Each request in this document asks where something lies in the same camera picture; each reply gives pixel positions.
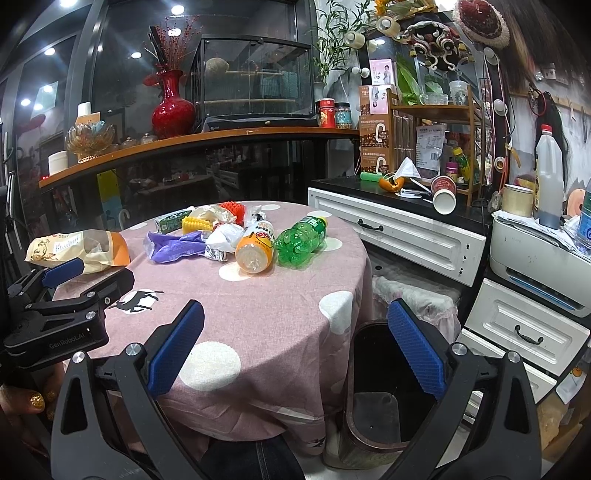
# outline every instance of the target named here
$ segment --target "paper cup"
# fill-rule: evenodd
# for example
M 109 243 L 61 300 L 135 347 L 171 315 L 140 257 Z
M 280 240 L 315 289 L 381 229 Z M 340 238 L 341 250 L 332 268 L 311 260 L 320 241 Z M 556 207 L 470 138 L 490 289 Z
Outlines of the paper cup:
M 431 184 L 433 192 L 433 206 L 442 215 L 449 215 L 456 208 L 456 184 L 450 178 L 442 175 L 436 177 Z

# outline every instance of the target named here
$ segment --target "yellow corn toy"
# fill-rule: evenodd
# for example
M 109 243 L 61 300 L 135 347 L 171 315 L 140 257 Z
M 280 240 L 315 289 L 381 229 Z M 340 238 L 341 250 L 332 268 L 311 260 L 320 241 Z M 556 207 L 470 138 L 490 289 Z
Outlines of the yellow corn toy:
M 207 230 L 211 232 L 213 230 L 213 225 L 207 220 L 203 220 L 201 218 L 183 218 L 183 235 L 187 235 L 191 232 L 196 232 L 197 230 Z

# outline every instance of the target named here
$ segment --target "lamp bulb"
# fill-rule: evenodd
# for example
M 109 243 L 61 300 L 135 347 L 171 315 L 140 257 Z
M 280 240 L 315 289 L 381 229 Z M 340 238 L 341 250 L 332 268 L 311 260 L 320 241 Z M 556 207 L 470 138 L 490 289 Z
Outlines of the lamp bulb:
M 507 106 L 503 100 L 497 98 L 494 102 L 492 102 L 492 107 L 494 108 L 497 115 L 507 115 Z

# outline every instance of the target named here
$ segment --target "green plastic bottle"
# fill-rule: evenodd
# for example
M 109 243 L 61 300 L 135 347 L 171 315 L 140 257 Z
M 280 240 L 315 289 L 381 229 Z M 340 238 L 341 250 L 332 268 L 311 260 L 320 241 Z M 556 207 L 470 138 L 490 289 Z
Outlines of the green plastic bottle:
M 274 245 L 279 264 L 299 267 L 308 261 L 312 252 L 324 242 L 327 225 L 324 218 L 305 217 L 285 230 Z

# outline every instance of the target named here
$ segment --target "decorative hat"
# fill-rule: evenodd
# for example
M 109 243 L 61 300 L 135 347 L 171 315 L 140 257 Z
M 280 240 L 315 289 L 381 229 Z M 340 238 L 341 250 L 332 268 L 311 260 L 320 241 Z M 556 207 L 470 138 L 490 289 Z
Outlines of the decorative hat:
M 486 0 L 459 0 L 453 11 L 453 21 L 474 42 L 493 48 L 509 46 L 511 34 L 505 19 Z

